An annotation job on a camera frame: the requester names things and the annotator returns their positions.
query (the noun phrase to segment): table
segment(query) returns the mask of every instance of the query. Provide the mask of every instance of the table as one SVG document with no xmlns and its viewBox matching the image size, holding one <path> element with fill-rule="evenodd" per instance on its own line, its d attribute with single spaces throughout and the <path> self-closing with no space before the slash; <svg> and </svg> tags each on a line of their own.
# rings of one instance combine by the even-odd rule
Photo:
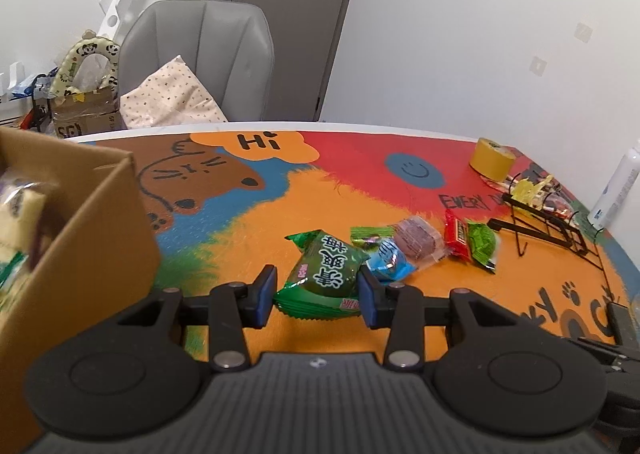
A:
<svg viewBox="0 0 640 454">
<path fill-rule="evenodd" d="M 277 266 L 281 287 L 300 257 L 284 239 L 289 234 L 322 228 L 348 242 L 351 226 L 387 225 L 412 214 L 442 231 L 445 208 L 475 221 L 509 214 L 500 193 L 468 166 L 475 142 L 454 135 L 280 122 L 155 127 L 75 140 L 133 152 L 163 257 L 155 285 L 179 287 L 185 296 L 250 282 L 267 263 Z M 511 174 L 546 176 L 517 155 Z M 500 238 L 495 275 L 445 259 L 406 281 L 437 297 L 467 287 L 557 335 L 613 342 L 605 305 L 628 306 L 640 274 L 611 235 L 598 237 L 608 285 L 599 269 L 561 247 L 529 238 L 518 257 L 514 234 L 502 231 Z M 425 333 L 428 358 L 439 358 L 444 331 Z M 264 351 L 373 351 L 380 357 L 387 335 L 358 318 L 295 320 L 275 309 L 265 329 L 246 330 L 254 360 Z M 186 347 L 206 358 L 206 330 L 188 330 Z"/>
</svg>

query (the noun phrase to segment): gray chair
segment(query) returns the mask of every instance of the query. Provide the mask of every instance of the gray chair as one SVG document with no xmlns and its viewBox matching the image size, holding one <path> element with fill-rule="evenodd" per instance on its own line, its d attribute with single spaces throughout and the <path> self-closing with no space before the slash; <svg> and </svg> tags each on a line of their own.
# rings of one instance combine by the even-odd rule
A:
<svg viewBox="0 0 640 454">
<path fill-rule="evenodd" d="M 261 120 L 273 71 L 273 41 L 258 7 L 205 0 L 150 5 L 122 43 L 120 95 L 178 55 L 230 122 Z"/>
</svg>

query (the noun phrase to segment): cardboard box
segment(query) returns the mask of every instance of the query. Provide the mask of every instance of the cardboard box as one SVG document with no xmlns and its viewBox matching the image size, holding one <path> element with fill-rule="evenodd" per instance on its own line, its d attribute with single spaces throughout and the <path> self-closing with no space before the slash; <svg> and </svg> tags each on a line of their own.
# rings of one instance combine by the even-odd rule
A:
<svg viewBox="0 0 640 454">
<path fill-rule="evenodd" d="M 51 347 L 148 294 L 160 262 L 131 153 L 0 127 L 0 171 L 55 184 L 59 233 L 0 313 L 0 453 L 41 433 L 22 396 L 27 367 Z"/>
<path fill-rule="evenodd" d="M 59 97 L 52 104 L 53 124 L 58 138 L 125 129 L 111 88 Z"/>
</svg>

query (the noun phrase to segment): yellow tape roll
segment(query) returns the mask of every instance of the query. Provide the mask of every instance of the yellow tape roll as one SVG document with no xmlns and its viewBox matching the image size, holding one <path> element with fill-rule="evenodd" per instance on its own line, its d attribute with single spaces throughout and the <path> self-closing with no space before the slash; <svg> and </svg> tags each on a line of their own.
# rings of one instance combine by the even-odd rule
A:
<svg viewBox="0 0 640 454">
<path fill-rule="evenodd" d="M 488 139 L 479 139 L 469 165 L 482 176 L 504 181 L 516 157 L 506 147 Z"/>
</svg>

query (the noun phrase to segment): blue candy wrapper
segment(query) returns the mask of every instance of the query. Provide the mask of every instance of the blue candy wrapper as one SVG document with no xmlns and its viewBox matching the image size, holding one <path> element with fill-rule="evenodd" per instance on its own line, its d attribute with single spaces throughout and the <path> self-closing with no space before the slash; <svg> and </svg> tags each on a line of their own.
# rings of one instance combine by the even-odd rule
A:
<svg viewBox="0 0 640 454">
<path fill-rule="evenodd" d="M 409 264 L 402 250 L 391 238 L 380 241 L 380 247 L 369 257 L 367 266 L 382 283 L 402 281 L 417 269 Z"/>
</svg>

